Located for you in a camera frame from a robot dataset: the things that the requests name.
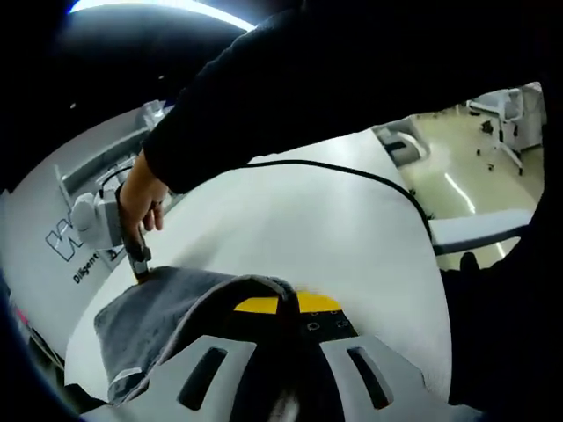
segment black background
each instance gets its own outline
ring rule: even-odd
[[[206,62],[244,33],[166,7],[108,5],[67,15],[73,1],[44,3],[48,7],[29,5],[32,10],[20,4],[4,16],[11,29],[4,43],[0,191],[13,190],[42,159],[86,129],[152,99],[174,100]],[[202,3],[257,25],[301,2]]]

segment white tabletop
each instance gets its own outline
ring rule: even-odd
[[[252,161],[288,158],[404,184],[370,130]],[[229,171],[190,192],[168,213],[165,229],[145,238],[151,266],[273,275],[330,295],[361,334],[377,335],[402,353],[431,390],[448,398],[450,323],[432,244],[413,205],[388,186],[293,164]],[[65,383],[107,400],[93,319],[134,283],[123,260],[77,323]]]

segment black jacket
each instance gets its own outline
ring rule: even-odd
[[[184,89],[144,145],[150,168],[185,193],[255,156],[540,80],[545,10],[462,3],[321,0],[270,18]]]

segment printed logo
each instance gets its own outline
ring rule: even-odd
[[[55,230],[51,230],[45,241],[62,259],[69,262],[76,254],[76,248],[80,248],[83,242],[78,238],[78,234],[70,222],[70,212],[67,218],[60,220]]]

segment gray cloth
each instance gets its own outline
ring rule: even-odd
[[[274,278],[172,267],[152,270],[149,281],[128,289],[94,320],[110,383],[109,402],[121,404],[141,394],[152,368],[198,338],[208,321],[247,297],[261,295],[278,295],[287,302],[295,292]]]
[[[122,403],[148,374],[195,302],[232,279],[226,274],[160,267],[152,271],[149,282],[131,287],[96,315],[110,403]]]

